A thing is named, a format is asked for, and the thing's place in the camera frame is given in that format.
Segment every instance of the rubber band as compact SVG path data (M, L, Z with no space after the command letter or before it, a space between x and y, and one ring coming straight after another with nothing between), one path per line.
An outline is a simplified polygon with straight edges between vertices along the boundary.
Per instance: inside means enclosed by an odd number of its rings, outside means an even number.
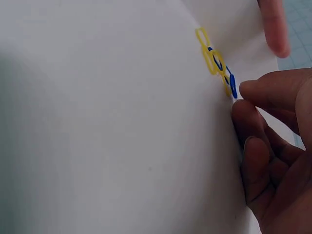
M221 76L227 96L232 95L234 98L237 98L235 77L225 64L220 52L210 46L210 41L204 28L197 28L195 33L201 45L201 51L209 72L212 75Z

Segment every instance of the hand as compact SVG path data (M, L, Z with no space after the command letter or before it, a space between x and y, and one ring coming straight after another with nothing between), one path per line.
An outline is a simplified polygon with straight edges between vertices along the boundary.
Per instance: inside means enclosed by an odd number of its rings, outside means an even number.
M273 72L240 85L232 108L245 143L246 202L264 234L312 233L312 69ZM283 140L255 106L301 135L306 150Z
M262 14L267 43L276 56L285 58L290 53L287 25L282 0L257 0Z

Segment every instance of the gray grid background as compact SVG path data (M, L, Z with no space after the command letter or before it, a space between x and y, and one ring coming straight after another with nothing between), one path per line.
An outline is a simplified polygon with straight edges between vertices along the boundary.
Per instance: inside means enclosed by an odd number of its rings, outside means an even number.
M291 55L277 59L279 70L312 67L312 0L284 0ZM304 148L295 134L296 145Z

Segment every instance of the white paper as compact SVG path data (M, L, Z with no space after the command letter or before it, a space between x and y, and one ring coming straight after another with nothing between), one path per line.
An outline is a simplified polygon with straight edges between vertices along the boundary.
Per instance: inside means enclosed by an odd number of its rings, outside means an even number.
M208 2L207 15L220 1ZM250 232L232 102L196 20L238 80L276 63L260 29L234 53L202 14L167 0L0 3L4 233Z

